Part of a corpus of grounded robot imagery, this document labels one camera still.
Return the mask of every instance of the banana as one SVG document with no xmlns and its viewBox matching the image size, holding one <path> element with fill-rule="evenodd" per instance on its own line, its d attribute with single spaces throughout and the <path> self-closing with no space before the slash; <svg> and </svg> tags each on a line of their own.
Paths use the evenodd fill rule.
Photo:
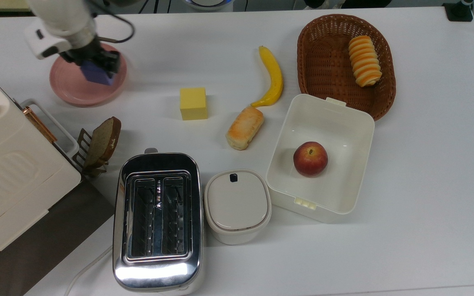
<svg viewBox="0 0 474 296">
<path fill-rule="evenodd" d="M 260 46 L 259 56 L 270 75 L 270 88 L 260 100 L 251 104 L 254 108 L 273 105 L 283 92 L 283 75 L 272 52 L 268 48 Z"/>
</svg>

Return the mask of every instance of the bread roll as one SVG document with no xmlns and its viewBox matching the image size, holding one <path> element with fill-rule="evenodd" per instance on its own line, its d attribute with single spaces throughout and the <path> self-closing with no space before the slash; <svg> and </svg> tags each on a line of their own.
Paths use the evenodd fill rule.
<svg viewBox="0 0 474 296">
<path fill-rule="evenodd" d="M 228 144 L 237 150 L 246 149 L 264 121 L 265 117 L 261 111 L 251 106 L 246 107 L 226 133 Z"/>
<path fill-rule="evenodd" d="M 380 61 L 369 36 L 357 36 L 350 40 L 349 56 L 358 86 L 373 86 L 380 80 Z"/>
</svg>

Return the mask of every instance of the pink plate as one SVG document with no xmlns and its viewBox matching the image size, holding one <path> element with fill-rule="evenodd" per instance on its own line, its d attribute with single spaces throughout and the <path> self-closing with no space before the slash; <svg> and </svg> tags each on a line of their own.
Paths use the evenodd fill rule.
<svg viewBox="0 0 474 296">
<path fill-rule="evenodd" d="M 102 44 L 102 47 L 107 51 L 116 51 L 108 44 Z M 60 99 L 76 106 L 91 106 L 117 97 L 123 90 L 127 74 L 128 67 L 122 55 L 112 86 L 87 81 L 79 66 L 58 57 L 52 65 L 50 81 L 52 90 Z"/>
</svg>

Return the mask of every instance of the toy bread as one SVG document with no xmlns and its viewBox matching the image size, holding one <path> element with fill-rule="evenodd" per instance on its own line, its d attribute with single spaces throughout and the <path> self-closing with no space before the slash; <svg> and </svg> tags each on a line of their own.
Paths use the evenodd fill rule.
<svg viewBox="0 0 474 296">
<path fill-rule="evenodd" d="M 244 150 L 265 121 L 263 113 L 254 107 L 246 107 L 235 119 L 226 133 L 231 148 Z"/>
<path fill-rule="evenodd" d="M 89 150 L 83 164 L 84 174 L 92 173 L 94 169 L 106 164 L 111 156 L 113 156 L 121 127 L 122 123 L 120 120 L 113 116 L 94 129 Z"/>
<path fill-rule="evenodd" d="M 373 86 L 381 77 L 380 61 L 369 36 L 357 36 L 349 42 L 349 56 L 356 83 Z"/>
</svg>

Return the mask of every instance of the small white container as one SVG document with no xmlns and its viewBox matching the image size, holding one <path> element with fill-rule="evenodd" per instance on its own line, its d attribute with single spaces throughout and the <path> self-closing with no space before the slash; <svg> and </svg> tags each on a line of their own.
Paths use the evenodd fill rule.
<svg viewBox="0 0 474 296">
<path fill-rule="evenodd" d="M 266 175 L 273 204 L 325 223 L 354 209 L 374 119 L 345 105 L 307 94 L 292 100 Z M 309 141 L 320 143 L 329 157 L 327 167 L 314 178 L 299 174 L 293 163 L 295 150 Z"/>
<path fill-rule="evenodd" d="M 225 244 L 249 242 L 272 215 L 267 184 L 258 173 L 232 170 L 209 180 L 204 193 L 206 219 L 213 236 Z"/>
</svg>

